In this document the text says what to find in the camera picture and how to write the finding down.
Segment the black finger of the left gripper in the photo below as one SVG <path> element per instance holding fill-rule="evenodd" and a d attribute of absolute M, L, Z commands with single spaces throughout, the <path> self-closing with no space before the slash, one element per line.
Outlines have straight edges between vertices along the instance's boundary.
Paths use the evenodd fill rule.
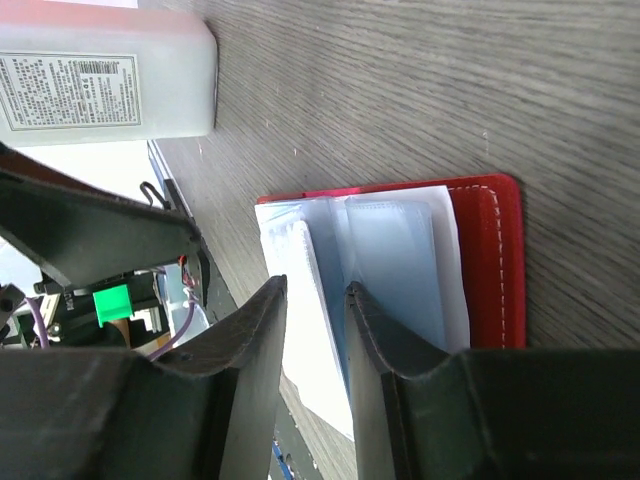
<path fill-rule="evenodd" d="M 195 222 L 180 210 L 105 192 L 1 148 L 1 235 L 64 290 L 186 259 L 199 299 L 210 262 Z"/>

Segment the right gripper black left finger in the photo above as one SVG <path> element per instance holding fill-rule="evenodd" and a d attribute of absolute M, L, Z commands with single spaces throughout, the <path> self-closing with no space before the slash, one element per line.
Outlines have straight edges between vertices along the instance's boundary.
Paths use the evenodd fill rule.
<path fill-rule="evenodd" d="M 1 354 L 5 479 L 264 479 L 287 307 L 274 276 L 150 360 L 110 348 Z"/>

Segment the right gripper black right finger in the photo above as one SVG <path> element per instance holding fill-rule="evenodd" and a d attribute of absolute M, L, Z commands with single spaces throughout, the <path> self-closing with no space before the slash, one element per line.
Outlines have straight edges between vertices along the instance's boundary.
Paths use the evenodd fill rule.
<path fill-rule="evenodd" d="M 362 479 L 635 479 L 639 354 L 471 349 L 449 355 L 359 283 L 345 295 Z"/>

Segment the red leather card holder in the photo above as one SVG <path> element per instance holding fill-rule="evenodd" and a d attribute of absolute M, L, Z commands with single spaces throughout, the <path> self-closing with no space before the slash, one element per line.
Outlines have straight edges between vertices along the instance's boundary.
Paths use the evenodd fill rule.
<path fill-rule="evenodd" d="M 269 274 L 289 282 L 285 376 L 345 437 L 353 434 L 350 283 L 446 352 L 525 344 L 522 204 L 508 175 L 263 197 L 255 215 Z"/>

